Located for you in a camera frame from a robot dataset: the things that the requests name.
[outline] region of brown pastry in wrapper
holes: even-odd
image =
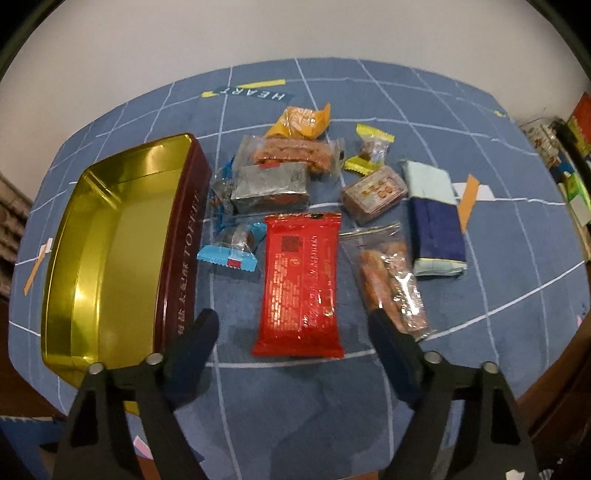
[[[388,166],[347,185],[341,192],[343,207],[363,225],[398,203],[408,192],[400,176]]]
[[[389,273],[389,286],[393,301],[398,306],[402,321],[409,333],[428,328],[423,299],[417,286],[417,277],[409,267],[407,247],[404,241],[386,244],[384,263]]]
[[[399,228],[394,224],[360,229],[342,233],[340,240],[358,272],[368,312],[384,309],[400,332],[420,340],[431,330]]]
[[[246,135],[236,153],[233,168],[250,164],[306,162],[310,173],[334,173],[339,169],[341,143]]]
[[[375,264],[361,263],[359,269],[361,271],[361,283],[363,285],[363,299],[366,303],[366,308],[372,312],[375,309],[384,309],[386,314],[396,325],[400,332],[406,332],[406,328],[400,319],[397,305],[392,301],[392,292],[388,284],[388,271],[384,268],[382,263],[381,269],[376,270]]]

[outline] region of qr code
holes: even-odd
[[[282,252],[299,252],[301,247],[301,240],[299,236],[284,236],[281,237],[281,251]]]

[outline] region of silver foil package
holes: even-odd
[[[310,201],[306,162],[247,165],[234,178],[232,203],[238,213],[305,209]]]

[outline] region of metal screw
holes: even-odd
[[[482,364],[482,368],[485,372],[488,372],[493,375],[499,372],[499,366],[494,362],[484,362]]]
[[[96,375],[96,374],[101,373],[104,369],[105,369],[105,366],[102,363],[97,362],[95,364],[92,364],[90,367],[88,367],[88,373],[90,375]]]
[[[441,355],[437,352],[426,352],[424,358],[430,364],[440,364],[441,363]]]
[[[151,353],[146,357],[148,365],[158,365],[162,360],[164,360],[164,355],[161,353]]]

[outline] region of white wall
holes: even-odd
[[[283,57],[393,61],[567,116],[588,86],[525,0],[66,0],[0,83],[0,171],[34,198],[72,133],[173,80]]]

